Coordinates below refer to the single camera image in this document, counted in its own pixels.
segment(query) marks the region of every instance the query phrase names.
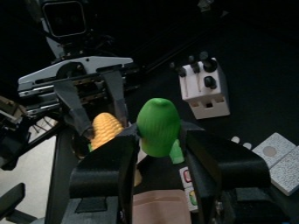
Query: toy corn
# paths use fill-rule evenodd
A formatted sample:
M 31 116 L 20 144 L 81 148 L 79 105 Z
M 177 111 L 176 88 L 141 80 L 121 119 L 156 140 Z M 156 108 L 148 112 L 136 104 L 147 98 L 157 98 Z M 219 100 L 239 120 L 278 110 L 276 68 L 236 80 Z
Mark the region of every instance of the toy corn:
M 107 143 L 124 129 L 119 120 L 109 113 L 100 113 L 93 119 L 95 138 L 89 141 L 91 149 Z

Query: white surface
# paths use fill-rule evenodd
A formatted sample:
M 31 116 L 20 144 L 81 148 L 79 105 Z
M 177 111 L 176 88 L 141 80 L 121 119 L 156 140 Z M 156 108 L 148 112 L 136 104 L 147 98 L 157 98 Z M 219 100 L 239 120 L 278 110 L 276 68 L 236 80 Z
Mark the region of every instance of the white surface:
M 49 128 L 44 120 L 39 123 L 45 129 Z M 31 128 L 32 138 L 37 137 L 35 129 Z M 45 140 L 20 159 L 12 171 L 0 170 L 0 196 L 11 190 L 19 183 L 25 184 L 25 197 L 17 206 L 17 210 L 41 218 L 45 215 L 48 191 L 52 175 L 52 157 L 55 139 Z M 12 223 L 3 219 L 1 224 Z
M 296 147 L 270 170 L 274 186 L 290 196 L 299 188 L 299 147 Z
M 268 168 L 272 168 L 294 148 L 295 144 L 275 133 L 252 151 L 266 160 Z

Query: black knob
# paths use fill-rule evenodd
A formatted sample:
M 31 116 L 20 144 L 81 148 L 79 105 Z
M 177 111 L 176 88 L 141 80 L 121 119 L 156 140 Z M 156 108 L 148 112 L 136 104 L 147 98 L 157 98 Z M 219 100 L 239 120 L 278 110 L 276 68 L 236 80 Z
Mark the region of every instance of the black knob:
M 197 74 L 201 71 L 201 69 L 200 69 L 200 66 L 199 66 L 199 62 L 195 60 L 192 55 L 189 56 L 189 63 L 191 63 L 192 71 Z
M 185 69 L 181 66 L 175 66 L 173 62 L 169 64 L 169 68 L 180 75 L 180 77 L 185 77 Z
M 217 69 L 217 62 L 209 57 L 207 52 L 200 53 L 200 62 L 207 73 L 212 73 Z
M 205 76 L 203 81 L 205 88 L 215 89 L 217 87 L 217 83 L 211 76 Z

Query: yellow corn cob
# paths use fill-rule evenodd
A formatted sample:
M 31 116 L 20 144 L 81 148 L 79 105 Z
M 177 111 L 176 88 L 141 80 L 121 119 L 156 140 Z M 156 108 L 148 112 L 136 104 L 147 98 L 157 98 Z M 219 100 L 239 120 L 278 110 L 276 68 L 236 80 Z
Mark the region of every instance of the yellow corn cob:
M 117 119 L 109 113 L 101 113 L 93 119 L 95 138 L 89 141 L 95 150 L 121 132 L 123 127 Z

